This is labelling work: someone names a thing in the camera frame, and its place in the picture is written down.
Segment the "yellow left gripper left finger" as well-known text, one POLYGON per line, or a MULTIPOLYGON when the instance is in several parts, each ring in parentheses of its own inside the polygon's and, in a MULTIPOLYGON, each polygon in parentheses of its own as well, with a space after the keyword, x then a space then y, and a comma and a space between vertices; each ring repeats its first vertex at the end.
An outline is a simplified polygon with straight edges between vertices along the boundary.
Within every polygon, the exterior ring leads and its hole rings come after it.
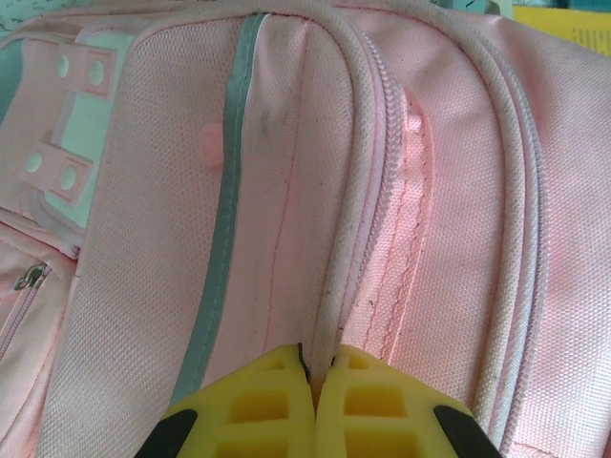
POLYGON ((165 458, 314 458, 315 415, 297 344, 277 347, 171 406, 165 458))

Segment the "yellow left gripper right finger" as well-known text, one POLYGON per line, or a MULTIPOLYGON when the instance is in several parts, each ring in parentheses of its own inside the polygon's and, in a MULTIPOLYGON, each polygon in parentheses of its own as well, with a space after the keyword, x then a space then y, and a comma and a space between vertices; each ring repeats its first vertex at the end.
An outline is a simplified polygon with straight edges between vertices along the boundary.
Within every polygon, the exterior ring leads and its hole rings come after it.
POLYGON ((454 398, 342 345, 317 407, 316 458, 491 458, 491 440, 454 398))

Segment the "pink student backpack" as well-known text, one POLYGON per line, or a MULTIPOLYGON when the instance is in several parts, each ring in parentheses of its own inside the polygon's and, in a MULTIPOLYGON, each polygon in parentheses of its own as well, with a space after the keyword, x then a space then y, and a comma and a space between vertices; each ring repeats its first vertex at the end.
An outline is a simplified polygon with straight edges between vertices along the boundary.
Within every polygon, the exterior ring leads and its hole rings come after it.
POLYGON ((164 454, 288 344, 611 458, 611 57, 429 0, 142 0, 0 40, 0 458, 164 454))

